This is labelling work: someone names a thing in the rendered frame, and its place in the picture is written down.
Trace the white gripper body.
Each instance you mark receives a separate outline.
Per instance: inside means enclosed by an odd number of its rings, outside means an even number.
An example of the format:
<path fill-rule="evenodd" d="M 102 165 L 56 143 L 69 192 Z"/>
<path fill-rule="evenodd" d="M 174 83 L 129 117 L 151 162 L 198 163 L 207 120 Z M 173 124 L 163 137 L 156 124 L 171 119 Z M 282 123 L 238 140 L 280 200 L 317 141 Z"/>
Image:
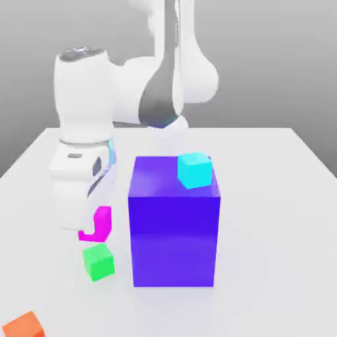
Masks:
<path fill-rule="evenodd" d="M 54 202 L 57 224 L 64 230 L 92 230 L 98 207 L 109 205 L 113 168 L 94 182 L 56 180 Z"/>

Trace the small magenta cube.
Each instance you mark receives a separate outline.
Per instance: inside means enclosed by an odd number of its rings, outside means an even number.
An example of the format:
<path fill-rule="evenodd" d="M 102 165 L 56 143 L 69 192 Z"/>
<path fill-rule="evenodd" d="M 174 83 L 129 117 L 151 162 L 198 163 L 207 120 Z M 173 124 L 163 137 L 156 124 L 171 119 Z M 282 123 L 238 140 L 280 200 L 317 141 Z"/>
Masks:
<path fill-rule="evenodd" d="M 106 242 L 112 230 L 111 206 L 99 206 L 93 216 L 94 231 L 86 234 L 84 231 L 78 232 L 78 239 L 84 242 Z"/>

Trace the small green cube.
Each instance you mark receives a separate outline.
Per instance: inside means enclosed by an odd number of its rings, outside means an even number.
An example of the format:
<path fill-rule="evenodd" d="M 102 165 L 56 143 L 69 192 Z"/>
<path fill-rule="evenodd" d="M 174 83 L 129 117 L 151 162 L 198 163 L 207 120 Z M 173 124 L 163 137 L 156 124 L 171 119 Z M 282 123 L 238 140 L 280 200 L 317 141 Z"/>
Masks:
<path fill-rule="evenodd" d="M 85 270 L 93 282 L 115 273 L 113 254 L 104 243 L 84 249 L 82 257 Z"/>

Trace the small cyan cube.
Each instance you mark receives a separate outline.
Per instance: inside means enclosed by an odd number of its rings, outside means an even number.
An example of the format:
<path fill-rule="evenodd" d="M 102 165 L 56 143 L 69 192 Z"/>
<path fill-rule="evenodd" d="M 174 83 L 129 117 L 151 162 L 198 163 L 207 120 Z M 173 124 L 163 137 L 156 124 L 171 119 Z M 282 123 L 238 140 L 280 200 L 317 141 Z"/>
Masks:
<path fill-rule="evenodd" d="M 203 152 L 185 153 L 177 157 L 177 177 L 186 189 L 210 186 L 212 160 Z"/>

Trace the small orange cube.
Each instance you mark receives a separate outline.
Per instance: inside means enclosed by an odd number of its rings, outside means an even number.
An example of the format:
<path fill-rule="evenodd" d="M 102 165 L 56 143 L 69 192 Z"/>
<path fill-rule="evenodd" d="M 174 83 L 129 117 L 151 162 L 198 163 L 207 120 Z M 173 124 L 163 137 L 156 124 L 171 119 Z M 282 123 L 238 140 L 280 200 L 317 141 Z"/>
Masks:
<path fill-rule="evenodd" d="M 45 332 L 33 311 L 29 311 L 2 326 L 5 337 L 45 337 Z"/>

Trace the large blue box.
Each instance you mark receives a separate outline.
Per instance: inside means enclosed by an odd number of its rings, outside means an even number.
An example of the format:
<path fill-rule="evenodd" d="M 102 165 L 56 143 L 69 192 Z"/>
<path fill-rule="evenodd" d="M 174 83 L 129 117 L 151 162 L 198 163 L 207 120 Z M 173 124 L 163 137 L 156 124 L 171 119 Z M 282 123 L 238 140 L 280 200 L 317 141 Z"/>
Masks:
<path fill-rule="evenodd" d="M 220 214 L 215 177 L 187 189 L 177 158 L 137 156 L 128 192 L 135 287 L 212 287 Z"/>

